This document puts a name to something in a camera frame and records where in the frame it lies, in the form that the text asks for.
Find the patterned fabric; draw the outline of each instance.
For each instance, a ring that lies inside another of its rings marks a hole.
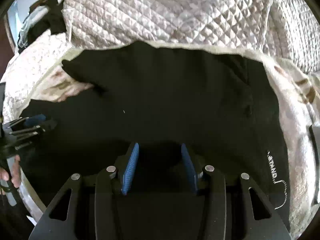
[[[319,70],[320,26],[304,0],[65,0],[77,45],[136,39],[263,51]]]

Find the silver screw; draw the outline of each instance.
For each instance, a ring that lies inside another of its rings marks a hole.
[[[214,171],[214,167],[211,165],[207,165],[204,167],[206,171]]]
[[[71,176],[71,179],[73,179],[73,180],[77,180],[79,178],[80,178],[80,174],[79,173],[72,174],[72,176]]]
[[[242,178],[242,179],[249,179],[250,176],[249,176],[248,173],[242,173],[242,174],[241,174],[241,178]]]
[[[115,166],[109,166],[107,168],[107,172],[114,172],[114,171],[116,171],[116,167]]]

